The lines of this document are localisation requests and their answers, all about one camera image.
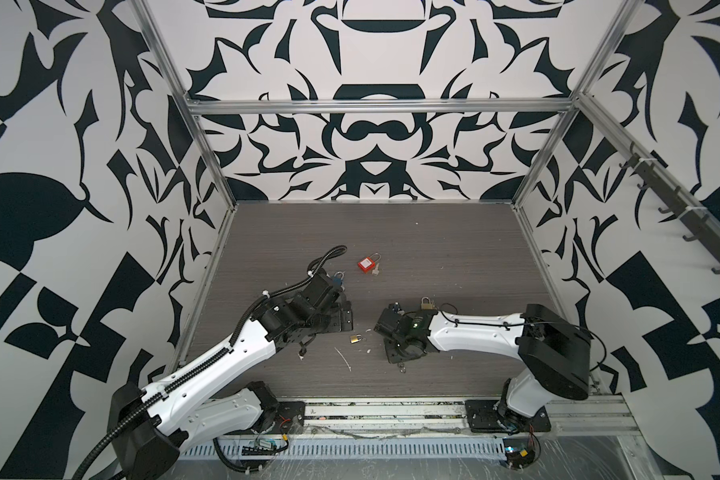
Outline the large brass padlock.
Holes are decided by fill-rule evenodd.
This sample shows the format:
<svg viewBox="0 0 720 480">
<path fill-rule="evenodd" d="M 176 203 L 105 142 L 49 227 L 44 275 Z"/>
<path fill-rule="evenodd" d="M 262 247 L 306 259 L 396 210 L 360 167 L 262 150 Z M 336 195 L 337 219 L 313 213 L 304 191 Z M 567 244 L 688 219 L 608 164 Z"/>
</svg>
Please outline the large brass padlock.
<svg viewBox="0 0 720 480">
<path fill-rule="evenodd" d="M 436 306 L 429 297 L 422 297 L 420 308 L 422 310 L 434 310 L 436 308 Z"/>
</svg>

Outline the red padlock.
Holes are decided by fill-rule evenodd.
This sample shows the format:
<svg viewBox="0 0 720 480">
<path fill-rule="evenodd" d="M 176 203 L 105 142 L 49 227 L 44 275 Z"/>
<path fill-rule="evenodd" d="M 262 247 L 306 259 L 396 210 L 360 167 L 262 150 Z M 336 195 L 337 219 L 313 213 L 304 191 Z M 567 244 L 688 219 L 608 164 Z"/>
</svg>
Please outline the red padlock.
<svg viewBox="0 0 720 480">
<path fill-rule="evenodd" d="M 380 264 L 381 255 L 378 252 L 367 255 L 357 262 L 357 267 L 363 273 L 370 273 L 376 264 Z"/>
</svg>

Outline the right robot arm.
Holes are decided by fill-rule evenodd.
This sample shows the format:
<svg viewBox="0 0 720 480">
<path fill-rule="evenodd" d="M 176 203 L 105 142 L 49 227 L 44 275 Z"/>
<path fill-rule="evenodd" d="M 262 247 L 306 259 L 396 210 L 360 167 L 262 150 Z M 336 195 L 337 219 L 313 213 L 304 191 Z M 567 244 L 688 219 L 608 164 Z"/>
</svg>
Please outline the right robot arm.
<svg viewBox="0 0 720 480">
<path fill-rule="evenodd" d="M 469 316 L 437 308 L 428 298 L 416 311 L 405 312 L 392 303 L 382 311 L 374 331 L 384 339 L 391 364 L 451 351 L 521 362 L 523 370 L 505 381 L 500 399 L 489 411 L 480 401 L 471 406 L 474 431 L 525 431 L 549 402 L 583 401 L 590 395 L 591 343 L 596 335 L 540 304 L 529 304 L 521 313 Z"/>
</svg>

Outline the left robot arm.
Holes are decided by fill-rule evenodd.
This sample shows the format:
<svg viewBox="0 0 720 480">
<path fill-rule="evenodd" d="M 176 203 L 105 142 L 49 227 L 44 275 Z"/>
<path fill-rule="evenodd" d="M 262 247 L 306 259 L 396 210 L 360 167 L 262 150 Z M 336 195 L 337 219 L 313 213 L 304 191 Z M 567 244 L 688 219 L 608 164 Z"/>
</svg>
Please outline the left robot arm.
<svg viewBox="0 0 720 480">
<path fill-rule="evenodd" d="M 291 344 L 298 344 L 304 356 L 317 336 L 351 330 L 343 281 L 324 268 L 346 251 L 335 246 L 308 265 L 305 279 L 263 292 L 228 337 L 181 369 L 143 388 L 127 383 L 118 389 L 107 433 L 73 478 L 87 478 L 94 461 L 111 447 L 120 466 L 116 478 L 158 479 L 197 444 L 228 432 L 268 428 L 279 402 L 264 383 L 253 382 L 224 399 L 215 395 Z"/>
</svg>

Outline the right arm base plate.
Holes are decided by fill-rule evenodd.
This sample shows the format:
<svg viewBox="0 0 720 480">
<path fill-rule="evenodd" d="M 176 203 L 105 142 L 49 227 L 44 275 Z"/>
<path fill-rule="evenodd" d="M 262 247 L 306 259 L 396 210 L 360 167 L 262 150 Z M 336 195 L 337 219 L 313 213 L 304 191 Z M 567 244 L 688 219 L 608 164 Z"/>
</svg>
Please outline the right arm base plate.
<svg viewBox="0 0 720 480">
<path fill-rule="evenodd" d="M 542 407 L 533 417 L 524 417 L 506 407 L 500 400 L 467 400 L 466 419 L 474 433 L 519 434 L 552 431 L 549 414 Z"/>
</svg>

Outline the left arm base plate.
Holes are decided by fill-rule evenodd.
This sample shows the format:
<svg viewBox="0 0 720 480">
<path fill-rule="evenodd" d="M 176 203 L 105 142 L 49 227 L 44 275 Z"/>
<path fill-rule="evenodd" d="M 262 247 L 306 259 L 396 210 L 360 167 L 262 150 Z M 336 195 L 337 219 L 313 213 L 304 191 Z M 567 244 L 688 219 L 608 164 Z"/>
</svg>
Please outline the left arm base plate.
<svg viewBox="0 0 720 480">
<path fill-rule="evenodd" d="M 304 427 L 306 403 L 303 401 L 284 401 L 278 404 L 277 411 L 266 417 L 263 431 L 276 434 L 281 430 L 289 434 L 300 433 Z"/>
</svg>

